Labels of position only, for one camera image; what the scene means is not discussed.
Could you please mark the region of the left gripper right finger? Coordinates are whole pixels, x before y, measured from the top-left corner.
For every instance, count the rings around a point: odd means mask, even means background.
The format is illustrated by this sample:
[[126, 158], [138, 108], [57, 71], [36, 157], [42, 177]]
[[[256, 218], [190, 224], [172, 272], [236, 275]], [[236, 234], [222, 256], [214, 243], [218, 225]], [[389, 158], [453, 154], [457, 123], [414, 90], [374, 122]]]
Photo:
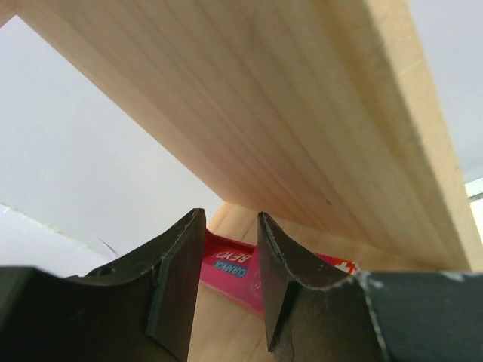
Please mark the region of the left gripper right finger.
[[257, 217], [268, 351], [276, 361], [480, 361], [482, 276], [348, 274]]

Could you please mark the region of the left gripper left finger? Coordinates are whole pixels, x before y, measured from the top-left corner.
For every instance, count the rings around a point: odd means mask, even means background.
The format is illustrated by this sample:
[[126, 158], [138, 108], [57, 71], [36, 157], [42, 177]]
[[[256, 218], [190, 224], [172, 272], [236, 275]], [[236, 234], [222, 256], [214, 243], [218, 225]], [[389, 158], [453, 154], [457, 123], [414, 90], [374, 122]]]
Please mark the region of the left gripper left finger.
[[83, 277], [1, 270], [3, 361], [185, 361], [205, 247], [205, 212]]

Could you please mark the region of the pink toothpaste box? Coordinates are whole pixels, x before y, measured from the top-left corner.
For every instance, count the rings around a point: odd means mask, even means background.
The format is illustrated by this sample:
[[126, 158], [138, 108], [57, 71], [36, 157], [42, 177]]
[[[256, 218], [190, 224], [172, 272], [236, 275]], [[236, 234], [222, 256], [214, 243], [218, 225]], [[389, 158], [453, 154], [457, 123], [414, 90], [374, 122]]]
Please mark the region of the pink toothpaste box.
[[206, 231], [200, 281], [231, 302], [264, 316], [257, 245]]

